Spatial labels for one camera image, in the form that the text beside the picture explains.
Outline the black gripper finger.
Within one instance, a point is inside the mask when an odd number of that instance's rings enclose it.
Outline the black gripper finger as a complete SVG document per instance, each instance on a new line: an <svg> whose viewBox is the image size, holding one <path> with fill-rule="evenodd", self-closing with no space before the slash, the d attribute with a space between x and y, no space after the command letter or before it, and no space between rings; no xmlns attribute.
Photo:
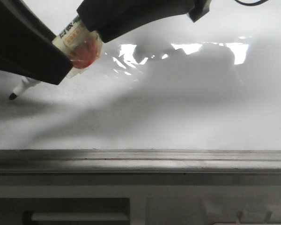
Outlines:
<svg viewBox="0 0 281 225"><path fill-rule="evenodd" d="M0 70L58 85L73 64L21 0L0 0Z"/></svg>
<svg viewBox="0 0 281 225"><path fill-rule="evenodd" d="M187 14L193 22L209 12L209 0L84 0L77 13L104 43L159 19Z"/></svg>

